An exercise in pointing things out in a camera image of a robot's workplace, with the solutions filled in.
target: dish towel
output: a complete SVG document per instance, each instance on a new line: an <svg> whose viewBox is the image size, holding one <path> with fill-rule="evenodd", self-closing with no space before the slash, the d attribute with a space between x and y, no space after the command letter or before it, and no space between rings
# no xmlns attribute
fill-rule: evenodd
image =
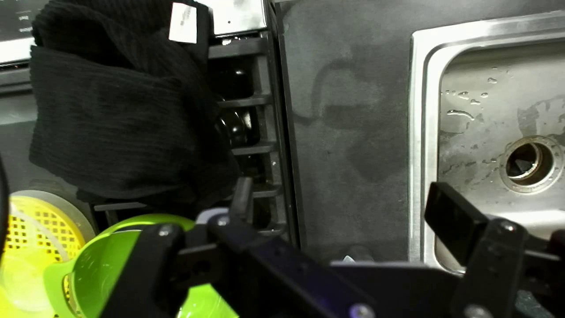
<svg viewBox="0 0 565 318"><path fill-rule="evenodd" d="M202 209L232 192L239 170L204 76L210 14L175 2L196 8L196 44L168 39L167 0L52 0L37 15L32 163L105 198L181 193Z"/></svg>

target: yellow colander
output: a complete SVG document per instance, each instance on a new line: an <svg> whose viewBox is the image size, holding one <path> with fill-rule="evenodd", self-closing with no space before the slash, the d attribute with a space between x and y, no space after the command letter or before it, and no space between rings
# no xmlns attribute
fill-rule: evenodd
<svg viewBox="0 0 565 318"><path fill-rule="evenodd" d="M53 317L42 284L44 269L74 258L94 230L71 203L48 192L10 196L5 255L0 264L0 316Z"/></svg>

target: green bowl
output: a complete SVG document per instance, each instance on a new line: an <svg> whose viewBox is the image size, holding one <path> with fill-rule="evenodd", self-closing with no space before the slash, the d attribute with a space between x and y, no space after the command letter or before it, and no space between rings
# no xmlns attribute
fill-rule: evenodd
<svg viewBox="0 0 565 318"><path fill-rule="evenodd" d="M79 255L66 263L49 265L44 283L49 301L61 318L97 318L102 313L121 270L139 237L139 231L115 231L132 225L176 223L185 231L194 222L170 214L147 214L120 222L88 242ZM68 276L69 301L63 289ZM237 314L211 285L190 289L177 318L235 318Z"/></svg>

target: stainless steel sink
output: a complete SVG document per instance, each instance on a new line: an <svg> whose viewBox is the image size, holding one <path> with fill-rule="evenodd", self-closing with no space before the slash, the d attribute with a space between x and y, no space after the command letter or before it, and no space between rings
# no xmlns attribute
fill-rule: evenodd
<svg viewBox="0 0 565 318"><path fill-rule="evenodd" d="M423 222L432 181L538 237L565 228L565 11L412 40L410 259L463 270Z"/></svg>

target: gray countertop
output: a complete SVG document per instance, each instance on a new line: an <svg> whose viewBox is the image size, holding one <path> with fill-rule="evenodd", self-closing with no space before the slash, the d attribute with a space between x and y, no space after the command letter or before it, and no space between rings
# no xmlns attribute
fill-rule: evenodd
<svg viewBox="0 0 565 318"><path fill-rule="evenodd" d="M406 260L410 37L418 29L564 9L561 0L278 3L302 247Z"/></svg>

